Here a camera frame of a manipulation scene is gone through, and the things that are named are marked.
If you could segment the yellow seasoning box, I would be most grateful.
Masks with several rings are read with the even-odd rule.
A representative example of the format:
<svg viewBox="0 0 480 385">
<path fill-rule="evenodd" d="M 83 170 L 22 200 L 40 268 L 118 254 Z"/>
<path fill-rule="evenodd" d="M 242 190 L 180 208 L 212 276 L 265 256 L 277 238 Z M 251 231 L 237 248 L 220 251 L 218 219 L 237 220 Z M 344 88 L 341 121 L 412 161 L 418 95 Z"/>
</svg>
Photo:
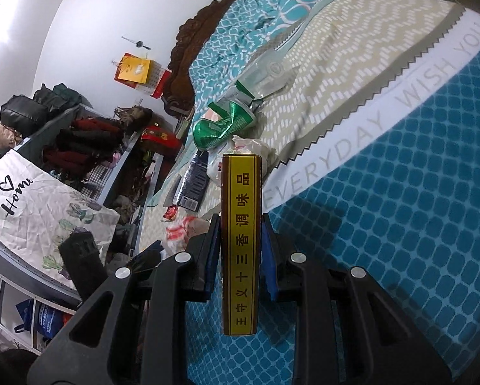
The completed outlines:
<svg viewBox="0 0 480 385">
<path fill-rule="evenodd" d="M 259 157 L 223 157 L 223 331 L 257 332 L 262 178 Z"/>
</svg>

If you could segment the white plastic bag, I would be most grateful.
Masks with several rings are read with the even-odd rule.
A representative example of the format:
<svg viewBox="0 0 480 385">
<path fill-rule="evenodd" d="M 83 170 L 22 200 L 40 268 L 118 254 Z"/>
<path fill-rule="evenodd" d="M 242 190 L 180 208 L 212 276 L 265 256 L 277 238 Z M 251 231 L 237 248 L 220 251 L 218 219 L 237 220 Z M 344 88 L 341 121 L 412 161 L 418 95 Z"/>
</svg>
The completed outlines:
<svg viewBox="0 0 480 385">
<path fill-rule="evenodd" d="M 207 176 L 217 186 L 222 186 L 223 157 L 259 157 L 261 175 L 268 174 L 269 166 L 275 160 L 275 150 L 259 139 L 233 136 L 220 146 L 208 151 Z"/>
</svg>

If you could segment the red white snack wrapper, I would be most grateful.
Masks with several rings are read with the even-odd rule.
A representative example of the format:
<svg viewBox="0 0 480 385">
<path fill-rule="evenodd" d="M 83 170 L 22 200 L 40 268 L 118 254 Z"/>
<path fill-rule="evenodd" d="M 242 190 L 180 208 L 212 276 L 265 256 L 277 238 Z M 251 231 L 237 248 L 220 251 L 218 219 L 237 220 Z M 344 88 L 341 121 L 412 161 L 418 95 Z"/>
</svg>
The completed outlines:
<svg viewBox="0 0 480 385">
<path fill-rule="evenodd" d="M 189 240 L 208 232 L 210 222 L 195 216 L 188 210 L 171 205 L 163 214 L 163 238 L 161 244 L 167 255 L 175 255 L 187 249 Z"/>
</svg>

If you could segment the dark blue carton box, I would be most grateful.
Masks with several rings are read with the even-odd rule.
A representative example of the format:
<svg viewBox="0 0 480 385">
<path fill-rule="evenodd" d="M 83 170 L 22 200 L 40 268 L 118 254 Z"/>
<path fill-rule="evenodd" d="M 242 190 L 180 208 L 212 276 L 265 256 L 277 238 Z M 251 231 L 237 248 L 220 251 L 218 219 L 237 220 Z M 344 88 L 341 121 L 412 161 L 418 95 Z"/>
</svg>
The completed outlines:
<svg viewBox="0 0 480 385">
<path fill-rule="evenodd" d="M 189 167 L 176 189 L 174 205 L 196 212 L 208 188 L 208 151 L 198 150 L 189 161 Z"/>
</svg>

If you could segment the red gift box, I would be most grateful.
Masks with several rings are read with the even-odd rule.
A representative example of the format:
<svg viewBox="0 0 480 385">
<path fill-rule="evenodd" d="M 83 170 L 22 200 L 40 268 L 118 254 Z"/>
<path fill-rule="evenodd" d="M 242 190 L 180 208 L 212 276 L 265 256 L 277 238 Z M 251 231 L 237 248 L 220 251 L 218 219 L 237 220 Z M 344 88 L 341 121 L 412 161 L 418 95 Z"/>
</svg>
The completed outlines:
<svg viewBox="0 0 480 385">
<path fill-rule="evenodd" d="M 145 150 L 167 157 L 176 157 L 181 148 L 181 140 L 174 133 L 154 125 L 142 131 L 141 144 Z"/>
</svg>

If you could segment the crushed green can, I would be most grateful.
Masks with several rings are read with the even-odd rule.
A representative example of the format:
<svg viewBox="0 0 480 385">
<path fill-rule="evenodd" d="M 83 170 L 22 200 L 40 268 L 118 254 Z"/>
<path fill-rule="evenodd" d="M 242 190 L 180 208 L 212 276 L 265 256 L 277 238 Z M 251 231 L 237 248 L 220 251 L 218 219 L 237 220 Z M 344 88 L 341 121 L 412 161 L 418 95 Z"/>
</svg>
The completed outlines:
<svg viewBox="0 0 480 385">
<path fill-rule="evenodd" d="M 239 134 L 256 123 L 256 115 L 247 104 L 239 100 L 229 101 L 229 112 L 217 121 L 199 119 L 193 126 L 193 139 L 199 150 L 210 150 L 230 136 Z"/>
</svg>

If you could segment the open shelf with clothes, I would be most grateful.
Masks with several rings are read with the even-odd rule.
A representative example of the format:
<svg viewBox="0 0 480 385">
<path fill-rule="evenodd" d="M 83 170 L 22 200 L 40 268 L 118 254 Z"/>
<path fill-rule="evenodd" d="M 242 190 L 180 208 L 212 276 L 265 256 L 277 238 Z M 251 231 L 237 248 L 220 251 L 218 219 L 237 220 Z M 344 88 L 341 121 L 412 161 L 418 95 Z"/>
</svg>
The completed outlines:
<svg viewBox="0 0 480 385">
<path fill-rule="evenodd" d="M 31 163 L 132 223 L 146 197 L 155 152 L 142 132 L 164 120 L 142 106 L 117 108 L 112 118 L 80 105 L 46 123 L 16 150 Z"/>
</svg>

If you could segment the carved dark wood headboard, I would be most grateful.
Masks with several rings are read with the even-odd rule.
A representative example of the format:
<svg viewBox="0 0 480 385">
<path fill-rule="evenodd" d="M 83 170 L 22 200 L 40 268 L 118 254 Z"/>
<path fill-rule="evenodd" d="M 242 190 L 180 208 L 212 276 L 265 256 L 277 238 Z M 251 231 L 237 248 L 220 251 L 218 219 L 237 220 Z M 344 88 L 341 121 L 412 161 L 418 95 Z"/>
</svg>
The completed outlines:
<svg viewBox="0 0 480 385">
<path fill-rule="evenodd" d="M 180 119 L 194 108 L 195 91 L 189 68 L 235 1 L 214 0 L 179 27 L 168 65 L 170 75 L 163 85 L 163 108 L 168 115 Z"/>
</svg>

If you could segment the white storage cubby cabinet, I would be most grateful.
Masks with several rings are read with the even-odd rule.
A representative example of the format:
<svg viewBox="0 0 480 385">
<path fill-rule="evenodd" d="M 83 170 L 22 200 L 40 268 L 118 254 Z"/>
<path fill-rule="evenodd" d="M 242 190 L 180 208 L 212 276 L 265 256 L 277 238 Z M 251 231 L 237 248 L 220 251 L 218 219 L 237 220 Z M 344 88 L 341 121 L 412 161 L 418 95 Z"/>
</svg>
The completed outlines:
<svg viewBox="0 0 480 385">
<path fill-rule="evenodd" d="M 45 275 L 0 242 L 0 348 L 24 348 L 37 355 L 49 339 L 41 314 L 66 321 L 81 300 L 77 292 Z"/>
</svg>

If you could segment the blue patterned bed quilt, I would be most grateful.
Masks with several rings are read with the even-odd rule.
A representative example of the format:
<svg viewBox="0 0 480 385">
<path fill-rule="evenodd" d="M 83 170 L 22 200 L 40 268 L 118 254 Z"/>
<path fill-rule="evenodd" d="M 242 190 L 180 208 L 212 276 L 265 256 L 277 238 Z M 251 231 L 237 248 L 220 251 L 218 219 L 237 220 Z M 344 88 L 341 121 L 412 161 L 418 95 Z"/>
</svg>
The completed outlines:
<svg viewBox="0 0 480 385">
<path fill-rule="evenodd" d="M 319 0 L 244 69 L 299 25 L 296 76 L 248 132 L 275 150 L 263 210 L 324 266 L 364 267 L 458 378 L 480 353 L 480 13 Z"/>
</svg>

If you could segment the white home cactus cloth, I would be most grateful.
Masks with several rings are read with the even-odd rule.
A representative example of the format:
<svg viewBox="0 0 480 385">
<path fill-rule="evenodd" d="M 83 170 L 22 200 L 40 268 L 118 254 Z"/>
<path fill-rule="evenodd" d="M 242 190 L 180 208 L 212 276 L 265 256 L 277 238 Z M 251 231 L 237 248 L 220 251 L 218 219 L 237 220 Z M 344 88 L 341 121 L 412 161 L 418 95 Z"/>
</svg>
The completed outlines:
<svg viewBox="0 0 480 385">
<path fill-rule="evenodd" d="M 59 252 L 88 231 L 105 261 L 120 216 L 55 179 L 14 150 L 0 159 L 0 243 L 28 265 L 73 288 Z"/>
</svg>

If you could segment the clear plastic bottle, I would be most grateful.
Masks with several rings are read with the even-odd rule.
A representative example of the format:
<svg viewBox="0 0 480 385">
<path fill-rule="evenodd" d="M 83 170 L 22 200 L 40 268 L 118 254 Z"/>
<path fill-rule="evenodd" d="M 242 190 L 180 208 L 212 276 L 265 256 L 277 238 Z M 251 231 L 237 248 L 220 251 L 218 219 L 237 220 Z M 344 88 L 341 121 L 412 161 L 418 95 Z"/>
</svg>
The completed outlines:
<svg viewBox="0 0 480 385">
<path fill-rule="evenodd" d="M 285 87 L 296 76 L 296 67 L 284 54 L 267 50 L 250 64 L 235 81 L 235 87 L 253 100 L 261 100 Z"/>
</svg>

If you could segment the black bags on shelf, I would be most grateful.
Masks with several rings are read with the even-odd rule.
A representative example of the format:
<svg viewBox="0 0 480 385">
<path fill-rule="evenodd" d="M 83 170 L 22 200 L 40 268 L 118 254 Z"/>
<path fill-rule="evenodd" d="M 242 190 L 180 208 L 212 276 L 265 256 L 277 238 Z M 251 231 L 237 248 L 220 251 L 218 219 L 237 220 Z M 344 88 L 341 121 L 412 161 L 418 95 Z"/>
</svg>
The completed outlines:
<svg viewBox="0 0 480 385">
<path fill-rule="evenodd" d="M 0 109 L 0 123 L 18 132 L 22 137 L 31 136 L 46 123 L 68 109 L 79 106 L 83 96 L 64 83 L 48 88 L 44 83 L 33 98 L 12 96 Z"/>
</svg>

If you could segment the teal patterned blanket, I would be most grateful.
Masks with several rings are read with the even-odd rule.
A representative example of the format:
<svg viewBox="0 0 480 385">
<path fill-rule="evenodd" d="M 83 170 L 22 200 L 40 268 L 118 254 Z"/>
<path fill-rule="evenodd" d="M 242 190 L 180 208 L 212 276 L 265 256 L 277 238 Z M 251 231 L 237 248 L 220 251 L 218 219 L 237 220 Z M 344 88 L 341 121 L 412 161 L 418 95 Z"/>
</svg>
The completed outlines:
<svg viewBox="0 0 480 385">
<path fill-rule="evenodd" d="M 219 19 L 189 68 L 194 119 L 222 96 L 263 44 L 284 32 L 319 0 L 236 0 Z"/>
</svg>

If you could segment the yellow red wall calendar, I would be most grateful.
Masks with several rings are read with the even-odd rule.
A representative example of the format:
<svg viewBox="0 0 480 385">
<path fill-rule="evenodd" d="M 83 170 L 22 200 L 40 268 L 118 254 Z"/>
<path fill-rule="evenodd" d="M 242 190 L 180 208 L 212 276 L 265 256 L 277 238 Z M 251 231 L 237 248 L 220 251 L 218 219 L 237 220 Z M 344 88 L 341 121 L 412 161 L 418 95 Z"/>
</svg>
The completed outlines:
<svg viewBox="0 0 480 385">
<path fill-rule="evenodd" d="M 163 86 L 168 81 L 171 71 L 163 68 L 158 62 L 146 57 L 138 57 L 126 52 L 115 66 L 114 80 L 123 85 L 147 94 L 151 98 L 160 99 Z"/>
</svg>

